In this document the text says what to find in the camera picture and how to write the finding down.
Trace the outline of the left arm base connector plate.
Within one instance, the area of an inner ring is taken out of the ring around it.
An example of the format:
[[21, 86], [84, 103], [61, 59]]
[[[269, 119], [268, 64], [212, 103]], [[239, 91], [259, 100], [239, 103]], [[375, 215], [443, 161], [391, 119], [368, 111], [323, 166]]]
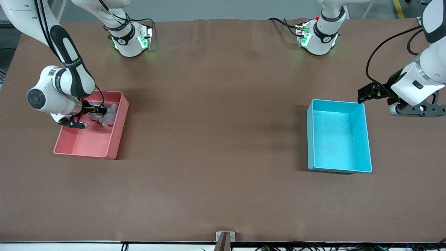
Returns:
[[295, 25], [299, 47], [306, 47], [311, 38], [309, 22]]

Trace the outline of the right arm base connector plate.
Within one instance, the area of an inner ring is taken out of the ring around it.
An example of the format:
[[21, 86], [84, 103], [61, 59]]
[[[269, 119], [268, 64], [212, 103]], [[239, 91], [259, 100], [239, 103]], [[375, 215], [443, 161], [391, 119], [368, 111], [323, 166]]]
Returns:
[[150, 49], [151, 39], [153, 36], [153, 27], [139, 24], [138, 39], [143, 50]]

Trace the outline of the white table edge rail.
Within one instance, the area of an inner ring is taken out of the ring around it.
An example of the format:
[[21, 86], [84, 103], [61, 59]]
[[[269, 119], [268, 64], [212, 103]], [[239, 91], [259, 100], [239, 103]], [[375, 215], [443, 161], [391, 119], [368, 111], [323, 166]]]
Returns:
[[[215, 241], [0, 242], [0, 251], [213, 251]], [[231, 251], [446, 251], [429, 242], [232, 242]]]

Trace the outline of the plain grey plush toy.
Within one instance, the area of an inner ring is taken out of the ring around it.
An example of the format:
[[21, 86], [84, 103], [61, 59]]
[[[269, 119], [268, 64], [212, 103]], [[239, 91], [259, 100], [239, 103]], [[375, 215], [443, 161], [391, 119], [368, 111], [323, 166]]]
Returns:
[[102, 126], [112, 126], [115, 122], [118, 105], [117, 104], [106, 104], [105, 108], [107, 109], [104, 116], [99, 119], [99, 122]]

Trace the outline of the grey plush toy white belly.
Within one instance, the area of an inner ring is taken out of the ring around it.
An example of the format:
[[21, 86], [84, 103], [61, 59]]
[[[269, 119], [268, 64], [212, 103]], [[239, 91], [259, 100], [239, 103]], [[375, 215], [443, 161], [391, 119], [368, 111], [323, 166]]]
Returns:
[[[101, 102], [93, 102], [88, 101], [91, 105], [95, 105], [97, 107], [103, 107]], [[99, 123], [103, 123], [105, 121], [105, 116], [94, 116], [93, 113], [88, 113], [88, 120], [89, 121], [98, 121]]]

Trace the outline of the grey metal bracket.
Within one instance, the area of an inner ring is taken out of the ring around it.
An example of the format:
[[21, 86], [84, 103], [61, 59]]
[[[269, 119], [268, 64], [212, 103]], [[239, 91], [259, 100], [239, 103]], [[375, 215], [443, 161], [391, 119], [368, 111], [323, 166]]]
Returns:
[[221, 236], [225, 236], [225, 240], [228, 239], [229, 242], [235, 242], [236, 241], [236, 232], [235, 231], [229, 231], [229, 230], [222, 230], [222, 231], [217, 231], [215, 233], [215, 242], [218, 242], [218, 240], [220, 239]]

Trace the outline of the brown table mat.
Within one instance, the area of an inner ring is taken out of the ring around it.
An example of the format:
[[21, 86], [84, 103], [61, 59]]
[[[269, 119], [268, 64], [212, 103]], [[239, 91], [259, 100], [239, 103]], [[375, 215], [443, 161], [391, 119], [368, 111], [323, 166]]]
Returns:
[[98, 86], [129, 102], [116, 160], [54, 154], [60, 131], [27, 91], [59, 65], [22, 35], [0, 91], [0, 240], [438, 242], [446, 118], [365, 102], [372, 172], [307, 167], [313, 99], [356, 101], [371, 52], [414, 19], [347, 20], [325, 56], [277, 22], [158, 22], [121, 56], [99, 23], [64, 24]]

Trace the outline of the pink plastic box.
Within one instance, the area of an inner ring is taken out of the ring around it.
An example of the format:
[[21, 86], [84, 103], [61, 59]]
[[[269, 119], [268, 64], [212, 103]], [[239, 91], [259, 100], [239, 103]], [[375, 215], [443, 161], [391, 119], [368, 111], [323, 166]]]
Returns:
[[54, 153], [96, 159], [116, 159], [129, 102], [122, 92], [103, 91], [106, 105], [117, 105], [114, 124], [104, 127], [97, 121], [88, 121], [81, 116], [80, 121], [88, 123], [86, 129], [61, 127], [54, 147]]

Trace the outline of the blue plastic box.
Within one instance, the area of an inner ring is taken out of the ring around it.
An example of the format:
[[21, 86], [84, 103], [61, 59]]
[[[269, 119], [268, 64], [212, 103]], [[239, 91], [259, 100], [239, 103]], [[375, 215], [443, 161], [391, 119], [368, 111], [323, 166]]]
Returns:
[[306, 122], [309, 170], [372, 172], [363, 104], [313, 99], [306, 112]]

